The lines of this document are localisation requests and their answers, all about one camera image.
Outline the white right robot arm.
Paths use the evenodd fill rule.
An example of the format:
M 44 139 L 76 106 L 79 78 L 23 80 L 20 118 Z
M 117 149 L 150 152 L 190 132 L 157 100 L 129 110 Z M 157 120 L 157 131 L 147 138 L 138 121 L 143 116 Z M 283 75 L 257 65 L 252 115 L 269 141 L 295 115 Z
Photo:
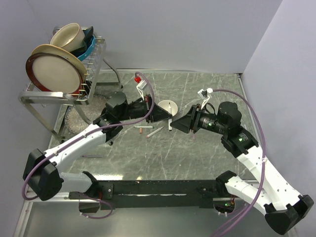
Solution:
M 216 179 L 217 193 L 222 197 L 231 194 L 254 204 L 268 225 L 279 235 L 284 235 L 307 215 L 314 201 L 294 189 L 273 164 L 262 157 L 262 147 L 240 121 L 237 104 L 222 102 L 216 114 L 193 105 L 186 115 L 173 121 L 171 127 L 185 133 L 205 129 L 220 134 L 224 148 L 251 172 L 263 189 L 259 190 L 227 171 Z

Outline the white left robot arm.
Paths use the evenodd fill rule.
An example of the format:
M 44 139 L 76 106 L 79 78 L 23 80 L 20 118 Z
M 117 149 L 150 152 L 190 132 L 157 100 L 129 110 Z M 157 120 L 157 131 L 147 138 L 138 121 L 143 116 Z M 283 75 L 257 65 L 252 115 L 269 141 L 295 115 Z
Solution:
M 106 101 L 101 115 L 82 132 L 45 152 L 39 149 L 30 152 L 23 180 L 42 201 L 61 191 L 80 192 L 86 198 L 93 198 L 98 193 L 97 180 L 88 172 L 72 174 L 65 169 L 87 150 L 111 141 L 124 125 L 142 120 L 158 122 L 171 117 L 172 114 L 158 106 L 151 95 L 128 103 L 123 92 L 115 92 Z

